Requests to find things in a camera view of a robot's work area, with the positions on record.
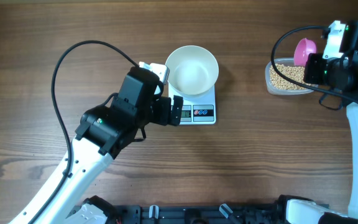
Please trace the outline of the pink plastic measuring scoop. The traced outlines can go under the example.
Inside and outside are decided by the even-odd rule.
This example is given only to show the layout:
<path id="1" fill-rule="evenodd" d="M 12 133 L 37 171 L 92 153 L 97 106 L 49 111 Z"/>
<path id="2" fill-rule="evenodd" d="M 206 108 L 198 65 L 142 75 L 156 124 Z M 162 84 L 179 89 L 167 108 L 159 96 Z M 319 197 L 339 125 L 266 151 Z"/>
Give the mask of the pink plastic measuring scoop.
<path id="1" fill-rule="evenodd" d="M 312 40 L 307 38 L 301 39 L 294 52 L 294 65 L 304 67 L 308 61 L 309 54 L 315 54 L 316 51 L 316 44 Z"/>

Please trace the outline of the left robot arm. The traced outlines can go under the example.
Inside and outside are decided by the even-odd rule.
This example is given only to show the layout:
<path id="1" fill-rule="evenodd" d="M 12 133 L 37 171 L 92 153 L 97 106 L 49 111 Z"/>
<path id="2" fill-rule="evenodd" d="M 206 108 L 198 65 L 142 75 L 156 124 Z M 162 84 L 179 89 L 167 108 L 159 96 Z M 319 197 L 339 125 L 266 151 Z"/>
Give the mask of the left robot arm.
<path id="1" fill-rule="evenodd" d="M 13 223 L 64 223 L 75 203 L 120 151 L 136 142 L 149 123 L 177 126 L 183 99 L 163 97 L 165 65 L 141 63 L 126 75 L 119 93 L 86 111 L 68 152 Z"/>

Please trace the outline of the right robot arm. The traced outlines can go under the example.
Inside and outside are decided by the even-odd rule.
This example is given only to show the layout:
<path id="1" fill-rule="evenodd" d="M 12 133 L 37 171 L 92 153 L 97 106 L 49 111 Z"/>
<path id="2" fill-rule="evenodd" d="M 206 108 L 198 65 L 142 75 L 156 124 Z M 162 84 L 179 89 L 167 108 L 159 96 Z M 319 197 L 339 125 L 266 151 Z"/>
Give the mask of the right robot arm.
<path id="1" fill-rule="evenodd" d="M 285 199 L 283 219 L 288 223 L 358 223 L 358 21 L 334 21 L 320 28 L 327 40 L 324 52 L 309 53 L 302 86 L 341 99 L 352 139 L 352 191 L 343 215 L 303 199 Z"/>

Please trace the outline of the white bowl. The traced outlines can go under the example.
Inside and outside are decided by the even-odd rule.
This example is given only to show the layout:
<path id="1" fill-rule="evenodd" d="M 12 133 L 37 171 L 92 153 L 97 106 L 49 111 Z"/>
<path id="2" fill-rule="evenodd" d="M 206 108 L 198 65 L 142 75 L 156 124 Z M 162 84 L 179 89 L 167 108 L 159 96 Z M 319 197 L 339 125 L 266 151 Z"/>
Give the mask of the white bowl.
<path id="1" fill-rule="evenodd" d="M 215 85 L 219 77 L 219 64 L 215 56 L 197 45 L 186 45 L 174 50 L 165 65 L 170 69 L 170 86 L 188 96 L 203 95 Z"/>

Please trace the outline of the white digital kitchen scale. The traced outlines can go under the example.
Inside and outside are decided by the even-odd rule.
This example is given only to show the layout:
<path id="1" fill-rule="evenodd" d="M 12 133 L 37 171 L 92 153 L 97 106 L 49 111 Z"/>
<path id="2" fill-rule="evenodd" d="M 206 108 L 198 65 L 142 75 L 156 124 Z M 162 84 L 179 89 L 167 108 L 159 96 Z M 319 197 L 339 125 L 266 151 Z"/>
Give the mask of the white digital kitchen scale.
<path id="1" fill-rule="evenodd" d="M 209 125 L 216 123 L 215 87 L 201 95 L 184 95 L 168 85 L 168 96 L 181 96 L 183 107 L 180 116 L 180 125 Z"/>

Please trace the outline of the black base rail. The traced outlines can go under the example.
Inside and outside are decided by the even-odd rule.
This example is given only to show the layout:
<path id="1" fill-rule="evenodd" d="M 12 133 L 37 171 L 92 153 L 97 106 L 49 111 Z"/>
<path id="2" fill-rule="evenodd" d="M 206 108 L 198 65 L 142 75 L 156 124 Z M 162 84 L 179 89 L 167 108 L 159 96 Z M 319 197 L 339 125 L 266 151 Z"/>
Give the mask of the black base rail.
<path id="1" fill-rule="evenodd" d="M 273 205 L 162 207 L 115 205 L 115 222 L 122 224 L 281 223 Z"/>

